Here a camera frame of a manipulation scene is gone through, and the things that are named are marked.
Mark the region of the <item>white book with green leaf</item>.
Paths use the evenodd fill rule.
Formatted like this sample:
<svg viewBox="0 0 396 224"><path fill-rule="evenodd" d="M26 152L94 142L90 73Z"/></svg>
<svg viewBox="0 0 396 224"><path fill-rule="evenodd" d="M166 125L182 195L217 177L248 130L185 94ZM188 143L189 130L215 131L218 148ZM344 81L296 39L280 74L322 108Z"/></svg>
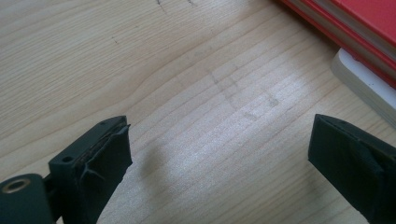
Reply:
<svg viewBox="0 0 396 224"><path fill-rule="evenodd" d="M396 90L349 53L339 49L332 60L333 74L396 129Z"/></svg>

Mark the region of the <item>red illustrated book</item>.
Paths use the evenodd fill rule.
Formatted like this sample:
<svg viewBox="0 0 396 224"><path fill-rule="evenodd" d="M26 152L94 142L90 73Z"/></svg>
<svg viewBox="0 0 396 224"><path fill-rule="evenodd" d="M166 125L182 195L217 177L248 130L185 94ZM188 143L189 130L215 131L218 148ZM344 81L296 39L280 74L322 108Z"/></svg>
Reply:
<svg viewBox="0 0 396 224"><path fill-rule="evenodd" d="M293 11L318 28L353 58L363 63L378 77L396 89L396 63L373 45L330 16L312 0L280 0Z"/></svg>
<svg viewBox="0 0 396 224"><path fill-rule="evenodd" d="M396 0L312 0L396 63Z"/></svg>

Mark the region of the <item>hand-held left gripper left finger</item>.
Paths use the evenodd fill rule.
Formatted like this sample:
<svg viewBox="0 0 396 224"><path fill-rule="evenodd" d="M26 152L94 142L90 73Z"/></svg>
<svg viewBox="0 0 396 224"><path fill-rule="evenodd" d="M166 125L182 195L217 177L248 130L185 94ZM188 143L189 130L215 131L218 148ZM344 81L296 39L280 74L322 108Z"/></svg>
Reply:
<svg viewBox="0 0 396 224"><path fill-rule="evenodd" d="M49 161L64 224L96 224L132 164L129 124L106 119Z"/></svg>

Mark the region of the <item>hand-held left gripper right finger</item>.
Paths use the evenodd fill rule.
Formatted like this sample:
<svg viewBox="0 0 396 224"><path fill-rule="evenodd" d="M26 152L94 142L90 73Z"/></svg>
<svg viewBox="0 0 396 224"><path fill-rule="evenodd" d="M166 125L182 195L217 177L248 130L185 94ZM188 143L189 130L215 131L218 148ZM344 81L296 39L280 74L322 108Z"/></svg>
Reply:
<svg viewBox="0 0 396 224"><path fill-rule="evenodd" d="M370 224L396 224L396 147L317 114L308 160Z"/></svg>

